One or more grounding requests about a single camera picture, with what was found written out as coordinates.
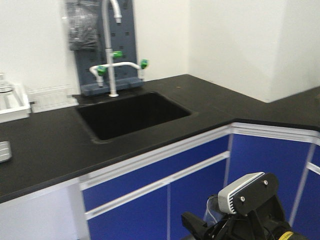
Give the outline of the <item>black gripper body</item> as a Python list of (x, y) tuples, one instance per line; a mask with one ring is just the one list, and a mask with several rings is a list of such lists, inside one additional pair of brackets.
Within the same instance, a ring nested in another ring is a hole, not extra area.
[(208, 225), (206, 240), (268, 240), (285, 214), (273, 173), (255, 172), (233, 181), (218, 192), (218, 206), (224, 216)]

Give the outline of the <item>black gripper finger view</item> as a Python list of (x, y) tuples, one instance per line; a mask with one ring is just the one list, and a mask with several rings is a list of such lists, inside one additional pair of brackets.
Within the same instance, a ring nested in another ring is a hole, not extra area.
[(181, 215), (182, 225), (191, 233), (194, 238), (203, 238), (208, 228), (207, 222), (191, 212), (184, 212)]

